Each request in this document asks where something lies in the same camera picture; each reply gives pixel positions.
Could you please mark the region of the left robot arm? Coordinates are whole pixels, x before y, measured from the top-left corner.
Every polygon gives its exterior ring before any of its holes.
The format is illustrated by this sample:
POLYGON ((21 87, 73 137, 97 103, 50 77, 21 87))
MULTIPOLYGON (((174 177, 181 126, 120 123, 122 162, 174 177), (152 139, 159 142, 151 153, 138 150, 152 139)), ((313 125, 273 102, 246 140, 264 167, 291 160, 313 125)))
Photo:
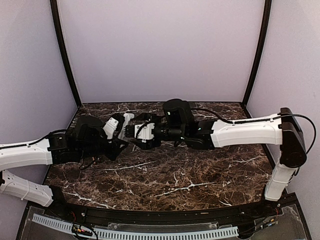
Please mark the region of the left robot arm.
POLYGON ((32 141, 0 146, 0 192, 49 207, 60 218, 67 218, 70 206, 60 189, 40 185, 12 174, 9 170, 32 165, 79 163, 85 158, 105 156, 114 161, 128 146, 124 128, 132 113, 113 114, 107 122, 94 116, 81 116, 72 129, 59 129, 32 141))

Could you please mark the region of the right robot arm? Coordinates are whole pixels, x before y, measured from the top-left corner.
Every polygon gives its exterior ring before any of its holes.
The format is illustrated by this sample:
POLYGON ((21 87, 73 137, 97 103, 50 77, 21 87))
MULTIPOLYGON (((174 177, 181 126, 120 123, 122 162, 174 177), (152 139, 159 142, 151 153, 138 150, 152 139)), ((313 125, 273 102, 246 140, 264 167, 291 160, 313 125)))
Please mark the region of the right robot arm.
POLYGON ((311 150, 306 148, 303 131, 288 107, 265 117, 228 120, 217 113, 214 120, 196 121, 194 108, 182 99, 170 99, 162 105, 163 116, 142 113, 134 118, 141 124, 125 126, 125 137, 143 150, 159 147, 163 141, 185 143, 194 150, 214 150, 233 145, 270 144, 280 147, 281 155, 270 180, 264 199, 255 205, 255 213, 266 217, 275 208, 285 187, 307 161, 311 150))

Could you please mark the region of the white remote control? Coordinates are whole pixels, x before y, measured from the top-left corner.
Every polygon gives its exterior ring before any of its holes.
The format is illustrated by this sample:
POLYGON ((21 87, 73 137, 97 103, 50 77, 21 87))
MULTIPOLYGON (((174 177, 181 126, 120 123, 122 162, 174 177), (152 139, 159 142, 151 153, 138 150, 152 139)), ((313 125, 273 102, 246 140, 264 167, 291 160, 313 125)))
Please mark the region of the white remote control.
POLYGON ((128 138, 125 136, 125 129, 126 129, 126 126, 130 123, 130 120, 132 120, 135 117, 135 115, 133 113, 124 113, 123 115, 121 115, 121 117, 122 117, 122 120, 120 124, 120 131, 117 137, 120 140, 127 142, 128 138))

